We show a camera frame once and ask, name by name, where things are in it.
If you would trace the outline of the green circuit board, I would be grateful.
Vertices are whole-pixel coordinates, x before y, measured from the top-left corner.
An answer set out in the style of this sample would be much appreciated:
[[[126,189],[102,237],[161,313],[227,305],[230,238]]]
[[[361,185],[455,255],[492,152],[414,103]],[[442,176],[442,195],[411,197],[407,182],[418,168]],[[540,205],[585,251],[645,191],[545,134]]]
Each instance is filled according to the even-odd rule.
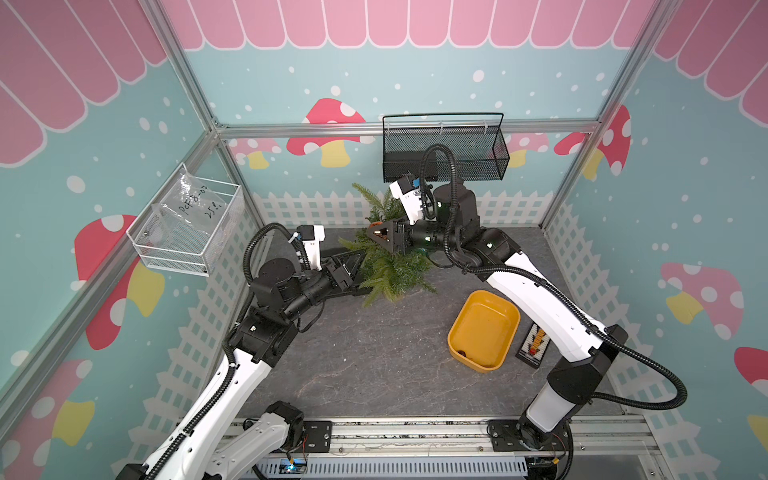
[[[281,475],[303,475],[307,472],[308,464],[305,460],[282,459],[278,473]]]

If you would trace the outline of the black box in basket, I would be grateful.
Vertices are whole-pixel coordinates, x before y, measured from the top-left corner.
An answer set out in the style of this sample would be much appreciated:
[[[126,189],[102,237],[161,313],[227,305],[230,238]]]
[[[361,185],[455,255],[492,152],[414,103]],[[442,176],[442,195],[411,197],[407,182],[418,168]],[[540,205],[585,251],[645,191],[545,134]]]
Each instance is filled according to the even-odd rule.
[[[383,181],[392,183],[406,174],[415,177],[421,176],[422,158],[421,151],[393,151],[386,152],[383,158]],[[437,181],[439,177],[437,156],[432,152],[427,157],[426,166],[423,168],[427,181]]]

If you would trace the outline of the yellow plastic bin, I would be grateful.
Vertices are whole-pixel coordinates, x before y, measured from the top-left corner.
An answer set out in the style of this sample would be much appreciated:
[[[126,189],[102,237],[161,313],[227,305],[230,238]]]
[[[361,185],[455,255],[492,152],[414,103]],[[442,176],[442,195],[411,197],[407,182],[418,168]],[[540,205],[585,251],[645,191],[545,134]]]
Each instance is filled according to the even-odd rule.
[[[520,312],[512,302],[489,291],[475,291],[448,333],[450,354],[476,372],[495,371],[507,357],[520,320]],[[466,358],[457,350],[464,350]]]

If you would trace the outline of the aluminium front rail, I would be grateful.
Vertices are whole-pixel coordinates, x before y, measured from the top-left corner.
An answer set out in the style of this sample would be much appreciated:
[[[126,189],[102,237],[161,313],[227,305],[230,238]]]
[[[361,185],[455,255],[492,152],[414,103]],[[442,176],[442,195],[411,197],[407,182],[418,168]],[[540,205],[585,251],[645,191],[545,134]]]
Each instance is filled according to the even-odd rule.
[[[313,457],[549,456],[550,452],[494,452],[486,417],[334,417],[329,453]],[[654,455],[660,448],[638,415],[576,416],[570,421],[576,455]]]

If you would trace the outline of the small green christmas tree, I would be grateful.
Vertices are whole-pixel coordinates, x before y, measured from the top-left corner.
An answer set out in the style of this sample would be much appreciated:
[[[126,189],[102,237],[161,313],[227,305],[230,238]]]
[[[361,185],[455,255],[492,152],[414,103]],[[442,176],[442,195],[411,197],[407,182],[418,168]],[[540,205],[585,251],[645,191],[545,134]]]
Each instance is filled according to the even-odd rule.
[[[379,198],[371,190],[359,183],[352,186],[369,203],[370,224],[395,220],[406,215],[400,200],[394,199],[390,192]],[[366,236],[364,229],[355,232],[353,240],[340,239],[340,244],[347,250],[363,250],[365,259],[361,273],[362,286],[370,288],[363,306],[369,307],[380,297],[396,303],[414,290],[437,293],[437,290],[425,278],[433,267],[427,255],[419,250],[406,254],[390,254]]]

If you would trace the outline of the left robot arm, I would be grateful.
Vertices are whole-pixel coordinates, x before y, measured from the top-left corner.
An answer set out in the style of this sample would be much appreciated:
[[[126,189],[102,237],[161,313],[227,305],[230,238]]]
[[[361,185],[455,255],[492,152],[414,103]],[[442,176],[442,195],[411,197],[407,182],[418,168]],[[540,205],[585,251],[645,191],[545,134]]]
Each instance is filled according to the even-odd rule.
[[[324,238],[320,225],[289,230],[279,223],[252,237],[242,263],[248,294],[222,342],[219,367],[167,439],[144,462],[125,465],[119,478],[239,479],[273,451],[302,448],[304,414],[282,401],[226,446],[220,442],[296,336],[313,326],[303,316],[330,299],[369,293],[365,251],[324,251]]]

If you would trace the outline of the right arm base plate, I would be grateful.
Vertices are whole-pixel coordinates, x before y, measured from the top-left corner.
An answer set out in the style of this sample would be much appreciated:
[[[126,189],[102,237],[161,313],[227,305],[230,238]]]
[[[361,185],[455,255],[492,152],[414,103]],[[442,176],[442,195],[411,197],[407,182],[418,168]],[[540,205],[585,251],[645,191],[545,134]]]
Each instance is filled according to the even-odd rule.
[[[494,452],[566,453],[573,444],[568,421],[560,422],[550,433],[541,433],[517,418],[492,419],[487,421],[486,435]]]

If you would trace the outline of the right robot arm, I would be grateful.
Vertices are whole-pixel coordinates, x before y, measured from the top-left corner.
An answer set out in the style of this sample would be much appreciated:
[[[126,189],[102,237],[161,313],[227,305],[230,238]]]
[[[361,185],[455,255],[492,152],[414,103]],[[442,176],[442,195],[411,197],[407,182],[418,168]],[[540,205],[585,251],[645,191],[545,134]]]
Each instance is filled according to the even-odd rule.
[[[593,399],[649,411],[672,410],[686,402],[683,381],[628,347],[623,328],[607,327],[589,316],[539,272],[509,235],[481,226],[474,194],[460,180],[458,162],[447,146],[433,144],[419,157],[421,168],[430,159],[445,159],[448,184],[432,190],[423,174],[402,176],[390,188],[403,204],[405,216],[372,226],[366,234],[392,255],[414,249],[443,252],[451,266],[477,276],[521,308],[557,347],[560,361],[517,421],[521,443],[530,450],[541,449],[557,428]],[[675,388],[673,398],[648,402],[599,391],[619,354],[666,378]]]

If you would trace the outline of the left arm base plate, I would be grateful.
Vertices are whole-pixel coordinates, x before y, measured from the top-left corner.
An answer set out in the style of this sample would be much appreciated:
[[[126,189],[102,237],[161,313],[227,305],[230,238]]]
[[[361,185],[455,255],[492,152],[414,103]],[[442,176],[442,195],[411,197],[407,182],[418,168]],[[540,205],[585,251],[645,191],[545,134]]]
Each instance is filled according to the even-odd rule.
[[[290,431],[286,443],[272,450],[272,453],[289,453],[290,455],[329,453],[332,433],[331,421],[305,421],[298,433]]]

